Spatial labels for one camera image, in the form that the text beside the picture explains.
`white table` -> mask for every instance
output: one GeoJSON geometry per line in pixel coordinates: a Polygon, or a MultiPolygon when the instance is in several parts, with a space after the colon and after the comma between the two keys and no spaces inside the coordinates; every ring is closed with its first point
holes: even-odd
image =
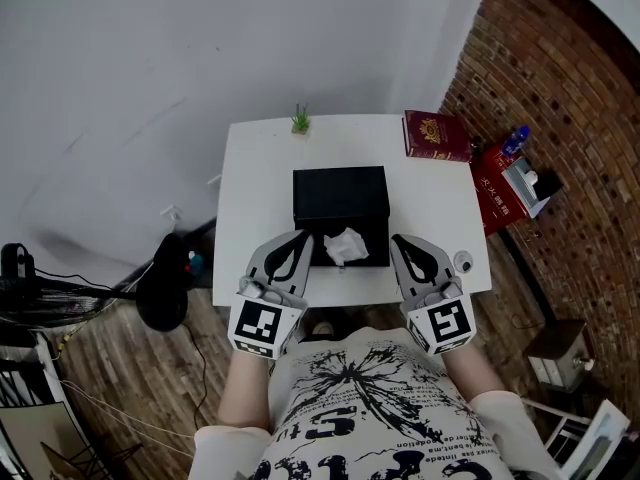
{"type": "MultiPolygon", "coordinates": [[[[473,268],[460,274],[466,293],[491,289],[480,208],[465,163],[407,158],[399,115],[314,116],[308,138],[291,119],[231,125],[222,170],[213,262],[213,303],[230,306],[255,249],[293,231],[293,171],[383,165],[389,231],[419,236],[451,260],[466,250],[473,268]]],[[[305,299],[313,307],[402,300],[393,266],[312,267],[305,299]]]]}

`forearm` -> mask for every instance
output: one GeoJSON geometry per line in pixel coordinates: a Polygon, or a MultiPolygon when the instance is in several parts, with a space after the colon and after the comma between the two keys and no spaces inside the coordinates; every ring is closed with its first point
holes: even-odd
{"type": "Polygon", "coordinates": [[[253,354],[234,351],[218,408],[218,422],[230,427],[269,431],[269,363],[253,354]]]}
{"type": "Polygon", "coordinates": [[[442,354],[449,378],[469,402],[487,391],[505,391],[506,387],[489,361],[475,345],[459,347],[442,354]]]}

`black box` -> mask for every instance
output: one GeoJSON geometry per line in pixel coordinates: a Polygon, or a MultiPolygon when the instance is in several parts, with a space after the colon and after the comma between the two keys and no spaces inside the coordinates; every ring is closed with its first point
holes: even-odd
{"type": "Polygon", "coordinates": [[[384,167],[293,171],[293,220],[313,234],[312,266],[335,266],[324,247],[349,227],[362,236],[369,257],[347,266],[389,266],[389,195],[384,167]]]}

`book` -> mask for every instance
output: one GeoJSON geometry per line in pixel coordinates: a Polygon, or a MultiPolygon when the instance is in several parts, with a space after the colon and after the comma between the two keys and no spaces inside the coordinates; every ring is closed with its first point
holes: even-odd
{"type": "Polygon", "coordinates": [[[407,156],[469,162],[469,134],[460,119],[442,114],[406,110],[402,120],[407,156]]]}

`green plant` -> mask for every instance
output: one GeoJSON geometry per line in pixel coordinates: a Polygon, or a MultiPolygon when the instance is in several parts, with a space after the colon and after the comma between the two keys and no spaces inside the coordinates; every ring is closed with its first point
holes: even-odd
{"type": "Polygon", "coordinates": [[[311,126],[311,118],[307,115],[307,107],[305,105],[300,110],[300,104],[296,104],[296,114],[291,118],[293,121],[293,133],[307,133],[309,126],[311,126]]]}

